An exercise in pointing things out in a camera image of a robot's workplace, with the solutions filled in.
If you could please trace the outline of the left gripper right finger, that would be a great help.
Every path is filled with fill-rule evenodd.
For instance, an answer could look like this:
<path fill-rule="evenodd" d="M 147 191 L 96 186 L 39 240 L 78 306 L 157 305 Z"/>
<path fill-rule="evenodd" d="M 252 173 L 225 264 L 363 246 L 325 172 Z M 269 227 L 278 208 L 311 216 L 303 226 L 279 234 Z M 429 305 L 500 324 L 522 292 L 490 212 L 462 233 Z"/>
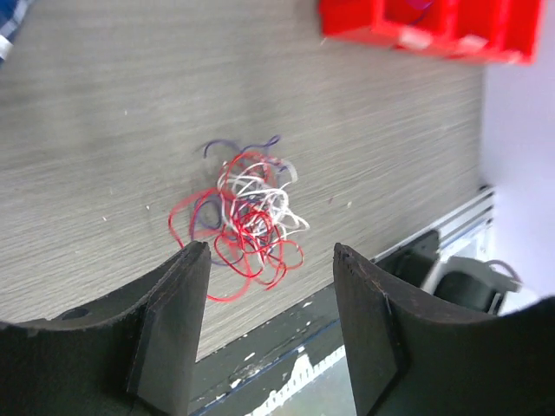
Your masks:
<path fill-rule="evenodd" d="M 502 316 L 473 311 L 343 244 L 333 275 L 358 414 L 553 414 L 552 298 Z"/>

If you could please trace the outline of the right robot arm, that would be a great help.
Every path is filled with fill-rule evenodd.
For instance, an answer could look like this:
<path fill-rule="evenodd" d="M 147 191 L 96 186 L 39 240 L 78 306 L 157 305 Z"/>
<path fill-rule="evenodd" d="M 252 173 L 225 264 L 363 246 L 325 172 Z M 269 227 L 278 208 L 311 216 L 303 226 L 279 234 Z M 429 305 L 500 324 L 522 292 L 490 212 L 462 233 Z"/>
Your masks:
<path fill-rule="evenodd" d="M 492 241 L 486 227 L 449 239 L 430 230 L 372 262 L 432 296 L 489 315 L 507 315 L 539 301 L 512 266 L 491 257 Z"/>

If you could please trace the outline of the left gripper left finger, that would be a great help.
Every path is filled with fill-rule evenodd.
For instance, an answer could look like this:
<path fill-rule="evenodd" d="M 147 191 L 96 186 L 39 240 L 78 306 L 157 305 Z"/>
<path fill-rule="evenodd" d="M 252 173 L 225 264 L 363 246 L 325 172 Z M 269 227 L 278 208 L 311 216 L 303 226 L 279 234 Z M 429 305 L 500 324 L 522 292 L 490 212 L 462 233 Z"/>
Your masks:
<path fill-rule="evenodd" d="M 187 414 L 210 270 L 192 242 L 55 319 L 3 322 L 2 414 Z"/>

